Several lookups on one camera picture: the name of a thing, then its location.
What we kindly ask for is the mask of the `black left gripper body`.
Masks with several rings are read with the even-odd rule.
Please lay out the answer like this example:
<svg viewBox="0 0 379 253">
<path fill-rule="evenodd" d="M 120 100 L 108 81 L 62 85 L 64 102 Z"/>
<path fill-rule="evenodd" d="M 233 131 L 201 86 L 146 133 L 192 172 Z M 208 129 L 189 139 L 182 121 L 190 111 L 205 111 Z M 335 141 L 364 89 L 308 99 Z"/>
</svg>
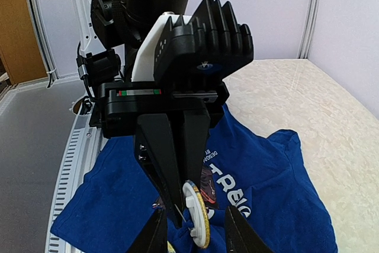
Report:
<svg viewBox="0 0 379 253">
<path fill-rule="evenodd" d="M 89 120 L 90 127 L 102 130 L 107 139 L 136 133 L 137 118 L 144 114 L 167 114 L 179 119 L 185 111 L 205 111 L 210 127 L 222 118 L 229 97 L 225 83 L 209 91 L 166 92 L 153 82 L 112 82 L 101 84 Z"/>
</svg>

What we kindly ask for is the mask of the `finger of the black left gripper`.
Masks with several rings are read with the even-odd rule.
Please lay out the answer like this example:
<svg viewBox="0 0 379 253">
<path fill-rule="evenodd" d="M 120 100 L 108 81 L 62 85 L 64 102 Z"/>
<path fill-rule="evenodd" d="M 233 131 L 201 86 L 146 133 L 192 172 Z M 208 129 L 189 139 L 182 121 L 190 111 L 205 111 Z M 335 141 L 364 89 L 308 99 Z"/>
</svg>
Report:
<svg viewBox="0 0 379 253">
<path fill-rule="evenodd" d="M 182 227 L 184 200 L 171 124 L 166 114 L 138 116 L 134 155 L 163 201 L 174 226 Z"/>
<path fill-rule="evenodd" d="M 210 127 L 206 109 L 184 111 L 183 134 L 183 179 L 201 185 L 201 172 L 205 146 Z"/>
</svg>

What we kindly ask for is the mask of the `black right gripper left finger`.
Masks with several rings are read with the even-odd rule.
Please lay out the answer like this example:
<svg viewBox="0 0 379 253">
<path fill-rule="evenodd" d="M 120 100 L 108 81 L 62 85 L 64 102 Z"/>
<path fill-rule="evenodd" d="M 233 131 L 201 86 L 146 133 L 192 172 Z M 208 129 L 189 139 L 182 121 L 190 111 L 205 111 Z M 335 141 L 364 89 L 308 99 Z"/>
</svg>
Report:
<svg viewBox="0 0 379 253">
<path fill-rule="evenodd" d="M 127 253 L 167 253 L 167 227 L 166 211 L 155 210 Z"/>
</svg>

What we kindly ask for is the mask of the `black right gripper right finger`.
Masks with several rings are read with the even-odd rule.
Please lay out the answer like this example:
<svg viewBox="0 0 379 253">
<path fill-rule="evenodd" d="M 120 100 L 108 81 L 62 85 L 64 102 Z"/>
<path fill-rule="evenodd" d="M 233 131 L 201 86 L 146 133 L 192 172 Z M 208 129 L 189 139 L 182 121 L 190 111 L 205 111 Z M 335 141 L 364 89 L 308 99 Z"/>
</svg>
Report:
<svg viewBox="0 0 379 253">
<path fill-rule="evenodd" d="M 248 221 L 235 206 L 225 212 L 224 231 L 227 252 L 270 253 L 272 250 L 253 230 Z"/>
</svg>

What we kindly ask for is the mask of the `sunset painting round brooch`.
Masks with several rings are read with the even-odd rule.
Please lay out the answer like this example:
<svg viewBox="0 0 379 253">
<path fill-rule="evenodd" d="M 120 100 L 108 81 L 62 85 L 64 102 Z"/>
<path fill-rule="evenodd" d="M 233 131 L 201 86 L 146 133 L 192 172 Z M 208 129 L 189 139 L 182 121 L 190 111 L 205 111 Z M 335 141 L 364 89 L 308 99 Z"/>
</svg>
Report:
<svg viewBox="0 0 379 253">
<path fill-rule="evenodd" d="M 182 187 L 185 205 L 191 216 L 193 227 L 189 230 L 193 242 L 201 249 L 210 244 L 210 224 L 204 200 L 200 190 L 191 180 L 186 180 Z"/>
</svg>

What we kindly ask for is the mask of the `blue printed t-shirt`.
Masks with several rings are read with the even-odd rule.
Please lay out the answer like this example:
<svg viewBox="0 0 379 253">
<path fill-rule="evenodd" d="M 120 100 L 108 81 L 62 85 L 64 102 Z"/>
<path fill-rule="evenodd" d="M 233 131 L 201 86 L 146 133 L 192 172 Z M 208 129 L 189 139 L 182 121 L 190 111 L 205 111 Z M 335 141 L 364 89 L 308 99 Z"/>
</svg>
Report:
<svg viewBox="0 0 379 253">
<path fill-rule="evenodd" d="M 304 167 L 293 130 L 260 137 L 226 110 L 210 131 L 201 195 L 210 221 L 208 252 L 226 252 L 229 206 L 274 252 L 338 251 L 331 217 Z M 132 137 L 116 137 L 106 143 L 50 231 L 83 252 L 126 252 L 162 207 L 134 158 Z"/>
</svg>

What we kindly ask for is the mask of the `starry night round brooch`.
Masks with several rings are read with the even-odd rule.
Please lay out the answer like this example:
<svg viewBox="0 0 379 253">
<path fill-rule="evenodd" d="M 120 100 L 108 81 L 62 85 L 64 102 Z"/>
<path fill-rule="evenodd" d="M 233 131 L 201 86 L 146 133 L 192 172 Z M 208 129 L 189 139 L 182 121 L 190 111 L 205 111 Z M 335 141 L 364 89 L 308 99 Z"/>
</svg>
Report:
<svg viewBox="0 0 379 253">
<path fill-rule="evenodd" d="M 175 253 L 175 249 L 173 246 L 170 244 L 169 241 L 167 241 L 167 253 Z"/>
</svg>

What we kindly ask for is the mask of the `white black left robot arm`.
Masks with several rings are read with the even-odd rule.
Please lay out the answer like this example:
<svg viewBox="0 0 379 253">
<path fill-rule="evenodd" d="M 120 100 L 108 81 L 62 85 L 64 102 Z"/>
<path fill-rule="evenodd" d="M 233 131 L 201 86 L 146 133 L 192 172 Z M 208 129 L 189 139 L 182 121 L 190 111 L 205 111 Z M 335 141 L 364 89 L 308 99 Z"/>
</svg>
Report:
<svg viewBox="0 0 379 253">
<path fill-rule="evenodd" d="M 135 159 L 182 226 L 182 186 L 199 185 L 210 130 L 229 97 L 225 77 L 253 58 L 246 25 L 220 0 L 83 3 L 76 62 L 105 138 L 130 136 Z"/>
</svg>

